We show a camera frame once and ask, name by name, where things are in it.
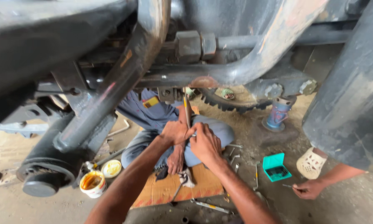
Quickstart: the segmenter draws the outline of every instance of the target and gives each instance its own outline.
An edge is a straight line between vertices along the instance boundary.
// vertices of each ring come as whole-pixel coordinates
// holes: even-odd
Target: blue hydraulic jack
[[[295,140],[299,131],[287,118],[296,102],[296,96],[277,97],[268,116],[256,120],[252,126],[252,138],[258,146],[278,145]]]
[[[270,131],[283,131],[285,129],[283,121],[289,117],[288,112],[296,100],[296,96],[277,97],[272,103],[271,113],[261,121],[263,126]]]

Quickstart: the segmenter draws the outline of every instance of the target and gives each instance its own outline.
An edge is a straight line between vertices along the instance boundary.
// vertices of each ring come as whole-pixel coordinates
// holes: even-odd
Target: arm
[[[124,170],[110,185],[90,212],[86,224],[123,223],[127,212],[139,196],[160,156],[171,146],[185,141],[186,124],[168,122],[162,134]]]
[[[176,107],[179,110],[178,120],[183,124],[186,124],[186,112],[184,104]],[[188,101],[188,110],[189,110],[189,120],[190,115],[192,114],[192,108]],[[185,151],[185,142],[182,142],[174,146],[174,152],[168,157],[167,165],[169,167],[169,173],[176,174],[182,171],[184,166],[184,151]]]
[[[318,179],[309,180],[302,184],[294,184],[293,191],[302,199],[315,199],[325,187],[362,173],[365,173],[365,171],[339,163]]]
[[[207,124],[197,123],[190,139],[192,152],[216,175],[229,193],[243,221],[250,223],[280,223],[254,192],[239,179],[221,156],[221,141]]]

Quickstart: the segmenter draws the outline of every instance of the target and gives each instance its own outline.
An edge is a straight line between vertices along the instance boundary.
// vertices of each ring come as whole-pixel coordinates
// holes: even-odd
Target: name tag
[[[145,101],[143,102],[143,106],[144,106],[145,108],[149,108],[149,107],[152,107],[152,106],[158,104],[159,102],[160,102],[160,101],[159,101],[159,98],[157,98],[157,96],[154,96],[154,97],[152,97],[152,98],[150,98],[150,99],[145,100]]]

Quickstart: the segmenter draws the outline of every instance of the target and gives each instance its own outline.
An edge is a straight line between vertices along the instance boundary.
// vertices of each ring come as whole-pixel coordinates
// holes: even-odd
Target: mechanic
[[[339,181],[353,178],[367,171],[339,163],[325,175],[319,177],[328,156],[318,148],[311,147],[297,160],[297,169],[309,179],[302,184],[294,184],[294,193],[302,199],[315,199],[321,191]]]
[[[188,104],[188,109],[189,115],[192,115],[191,126],[197,122],[209,124],[214,134],[220,138],[222,147],[234,140],[234,131],[229,125],[213,118],[193,114],[190,104]],[[186,124],[184,103],[176,101],[174,104],[167,105],[159,101],[158,93],[153,90],[144,89],[141,93],[141,100],[138,99],[136,92],[130,91],[116,110],[144,128],[134,137],[121,156],[121,164],[124,168],[127,168],[163,131],[168,121],[180,120]],[[182,171],[184,162],[188,167],[201,163],[191,152],[190,145],[185,146],[185,143],[181,142],[171,145],[154,167],[160,169],[167,164],[168,172],[174,175]]]
[[[123,223],[129,208],[139,196],[148,176],[162,154],[171,146],[190,138],[190,149],[216,175],[231,196],[244,223],[280,223],[258,196],[238,178],[221,155],[221,140],[208,124],[196,123],[191,129],[182,121],[168,122],[149,146],[129,164],[109,186],[90,212],[86,224]]]

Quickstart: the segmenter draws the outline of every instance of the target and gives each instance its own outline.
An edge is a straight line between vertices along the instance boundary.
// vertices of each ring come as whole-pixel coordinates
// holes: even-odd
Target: concrete floor
[[[310,147],[309,141],[301,130],[301,120],[312,99],[313,96],[299,96],[293,110],[289,113],[289,120],[300,130],[299,138],[288,144],[265,148],[254,145],[254,140],[250,137],[250,124],[254,119],[267,115],[270,107],[264,111],[254,110],[240,115],[237,112],[222,112],[203,104],[199,99],[194,99],[192,104],[199,106],[202,115],[223,120],[234,128],[234,142],[244,146],[243,150],[236,151],[243,157],[236,160],[241,165],[238,173],[249,186],[255,186],[253,159],[262,161],[265,155],[285,153],[284,164],[293,177],[272,183],[262,168],[259,168],[259,191],[268,199],[271,210],[285,224],[373,224],[373,173],[333,185],[325,189],[314,201],[299,199],[290,188],[282,186],[282,184],[291,185],[304,181],[295,164]],[[109,143],[111,150],[126,146],[138,132],[139,127],[136,124],[130,122],[130,125],[130,130],[115,136],[115,140]],[[124,126],[123,120],[119,119],[115,128],[122,126]],[[14,167],[14,163],[20,162],[39,139],[40,136],[36,136],[26,140],[19,134],[0,132],[0,170]],[[232,147],[228,147],[226,152],[229,154],[230,150]],[[335,160],[329,159],[322,173],[336,164]],[[61,189],[55,196],[36,198],[24,194],[21,187],[21,184],[0,187],[0,224],[83,223],[97,201],[78,189]],[[235,208],[232,201],[228,203],[224,200],[224,196],[200,200],[224,208]],[[188,217],[191,223],[226,223],[237,217],[237,215],[227,215],[184,201],[175,208],[159,205],[133,209],[129,211],[125,223],[180,223],[184,216]]]

